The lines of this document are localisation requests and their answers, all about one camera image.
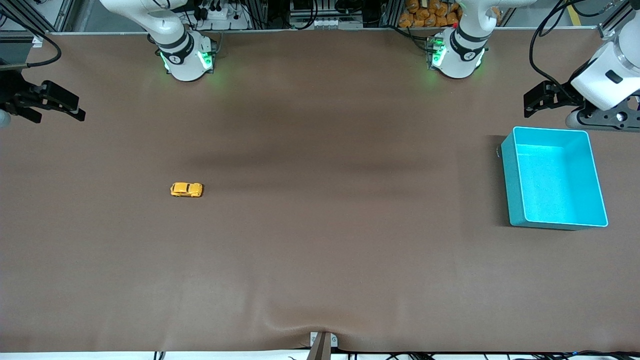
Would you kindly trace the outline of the yellow beetle toy car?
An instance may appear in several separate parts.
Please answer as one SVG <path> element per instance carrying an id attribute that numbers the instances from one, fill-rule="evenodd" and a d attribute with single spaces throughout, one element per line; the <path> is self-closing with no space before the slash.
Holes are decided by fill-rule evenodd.
<path id="1" fill-rule="evenodd" d="M 170 194 L 176 198 L 201 198 L 204 185 L 198 182 L 174 182 L 170 186 Z"/>

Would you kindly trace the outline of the teal plastic storage box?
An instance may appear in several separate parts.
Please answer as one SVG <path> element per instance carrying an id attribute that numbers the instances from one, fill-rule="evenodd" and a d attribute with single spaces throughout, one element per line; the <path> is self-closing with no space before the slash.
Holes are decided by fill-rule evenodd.
<path id="1" fill-rule="evenodd" d="M 510 225 L 567 231 L 608 227 L 587 132 L 516 126 L 500 154 Z"/>

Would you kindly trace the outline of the orange packaged goods pile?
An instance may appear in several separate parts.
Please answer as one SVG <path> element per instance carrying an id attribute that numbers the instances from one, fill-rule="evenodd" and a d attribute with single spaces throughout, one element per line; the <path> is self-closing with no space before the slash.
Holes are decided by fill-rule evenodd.
<path id="1" fill-rule="evenodd" d="M 399 28 L 456 27 L 464 10 L 455 0 L 404 0 Z"/>

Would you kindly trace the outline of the white power strip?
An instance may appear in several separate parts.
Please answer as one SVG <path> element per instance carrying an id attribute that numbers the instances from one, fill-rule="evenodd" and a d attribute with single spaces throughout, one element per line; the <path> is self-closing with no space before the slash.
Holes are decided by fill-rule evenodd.
<path id="1" fill-rule="evenodd" d="M 197 29 L 201 31 L 240 31 L 253 30 L 253 22 L 245 5 L 237 2 L 220 4 L 220 11 L 214 4 L 206 10 L 206 19 L 198 20 Z"/>

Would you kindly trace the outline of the white terminal block row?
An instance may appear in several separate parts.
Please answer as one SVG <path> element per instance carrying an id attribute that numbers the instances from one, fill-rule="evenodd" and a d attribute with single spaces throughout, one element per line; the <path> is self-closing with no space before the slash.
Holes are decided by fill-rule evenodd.
<path id="1" fill-rule="evenodd" d="M 306 27 L 307 23 L 310 22 L 310 18 L 308 16 L 303 16 L 302 18 L 291 18 L 291 25 L 295 28 L 303 28 Z M 316 18 L 311 25 L 309 25 L 307 30 L 359 30 L 365 27 L 365 23 L 361 21 L 362 19 L 359 17 L 350 17 L 350 16 L 336 16 L 336 17 L 318 17 Z"/>

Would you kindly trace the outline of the brown table mat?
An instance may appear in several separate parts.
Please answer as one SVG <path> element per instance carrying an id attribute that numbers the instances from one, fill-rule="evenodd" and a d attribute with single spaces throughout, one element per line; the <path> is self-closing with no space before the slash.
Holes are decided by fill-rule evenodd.
<path id="1" fill-rule="evenodd" d="M 640 134 L 590 141 L 609 224 L 512 227 L 496 148 L 540 77 L 498 30 L 451 80 L 391 30 L 224 35 L 179 82 L 145 35 L 61 35 L 79 97 L 0 129 L 0 352 L 640 352 Z M 176 182 L 201 197 L 175 197 Z"/>

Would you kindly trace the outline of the metal clamp bracket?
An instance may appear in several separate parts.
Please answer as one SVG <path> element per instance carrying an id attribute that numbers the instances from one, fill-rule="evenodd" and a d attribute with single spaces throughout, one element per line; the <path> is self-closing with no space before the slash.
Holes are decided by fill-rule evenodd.
<path id="1" fill-rule="evenodd" d="M 334 348 L 338 348 L 337 335 L 331 332 L 311 332 L 310 351 L 306 360 L 331 360 Z"/>

